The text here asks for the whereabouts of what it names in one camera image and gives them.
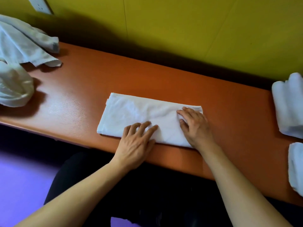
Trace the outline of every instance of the dark pants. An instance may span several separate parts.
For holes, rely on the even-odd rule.
[[[112,154],[79,152],[54,178],[45,204],[107,164]],[[302,208],[271,199],[296,226]],[[84,226],[110,226],[111,217],[142,226],[232,226],[216,183],[144,163],[129,172],[95,207]]]

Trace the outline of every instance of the outlet cover plate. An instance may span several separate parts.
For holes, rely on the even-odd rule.
[[[45,14],[52,14],[45,0],[29,0],[34,9]]]

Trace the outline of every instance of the yellow wall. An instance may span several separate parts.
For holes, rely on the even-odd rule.
[[[0,14],[71,43],[130,44],[274,79],[303,72],[303,0],[47,1],[53,16],[28,0],[0,0]]]

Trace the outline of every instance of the crumpled towel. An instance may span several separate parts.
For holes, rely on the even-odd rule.
[[[8,64],[31,62],[36,67],[41,64],[61,66],[60,60],[41,47],[48,52],[59,53],[59,39],[19,19],[0,15],[0,61]]]
[[[32,77],[20,64],[0,61],[0,104],[22,107],[34,93]]]
[[[159,125],[151,139],[155,139],[158,143],[191,147],[180,128],[179,119],[182,117],[176,112],[182,107],[203,112],[201,106],[111,93],[106,102],[97,133],[121,137],[124,127],[136,122],[151,121],[151,125],[146,130],[153,125]]]
[[[276,117],[281,133],[303,139],[303,78],[292,73],[285,82],[272,85]]]
[[[303,196],[303,143],[289,145],[288,179],[292,188]]]

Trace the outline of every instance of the forearm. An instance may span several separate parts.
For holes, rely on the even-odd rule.
[[[110,162],[44,205],[17,227],[82,226],[97,203],[126,173]]]
[[[210,145],[203,157],[210,167],[234,227],[288,227],[288,221],[230,162],[221,148]]]

